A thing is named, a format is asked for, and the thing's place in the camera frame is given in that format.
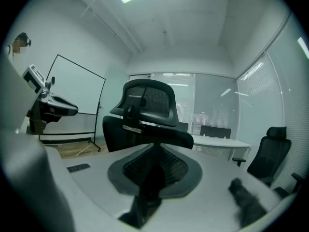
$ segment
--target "chair backrest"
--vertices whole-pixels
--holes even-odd
[[[189,133],[162,127],[144,125],[143,133],[122,128],[123,120],[112,116],[103,118],[103,132],[109,152],[150,143],[164,143],[192,149],[193,138]]]
[[[230,128],[220,128],[214,126],[201,126],[200,135],[207,136],[207,137],[220,137],[220,138],[230,138],[231,136],[231,129]]]
[[[103,118],[104,137],[110,152],[149,143],[193,147],[193,138],[186,132],[141,123],[145,121],[169,127],[178,125],[175,94],[165,83],[148,79],[126,83],[122,99],[111,113],[124,119]]]
[[[273,177],[292,144],[286,139],[286,127],[270,127],[266,135],[248,168],[256,178]]]
[[[183,131],[183,132],[188,132],[188,128],[189,128],[189,124],[188,123],[182,123],[182,122],[179,122],[178,125],[173,127],[173,128],[170,127],[170,126],[162,126],[162,125],[156,125],[156,126],[162,127],[162,128],[179,130],[179,131]]]

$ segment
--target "desk surface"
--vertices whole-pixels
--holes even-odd
[[[187,196],[180,199],[166,199],[151,219],[142,228],[146,232],[157,231],[235,231],[239,229],[236,206],[228,191],[231,180],[238,177],[261,205],[272,210],[280,198],[262,182],[236,165],[207,154],[186,148],[173,149],[193,158],[202,167],[203,178]],[[120,194],[107,177],[109,166],[144,145],[112,153],[90,157],[64,159],[65,166],[88,163],[91,168],[71,174],[73,180],[94,204],[114,218],[130,210],[133,197]]]
[[[197,145],[209,145],[209,146],[221,146],[221,147],[243,147],[248,148],[251,145],[246,144],[244,142],[235,140],[235,139],[224,139],[217,137],[204,137],[204,136],[196,136],[192,135],[194,144]]]

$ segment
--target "chair headrest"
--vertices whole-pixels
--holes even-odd
[[[270,127],[266,135],[269,138],[286,139],[286,127]]]
[[[128,114],[135,113],[133,119],[172,127],[178,124],[174,90],[165,83],[149,79],[127,82],[121,101],[110,113],[124,119],[133,118]]]

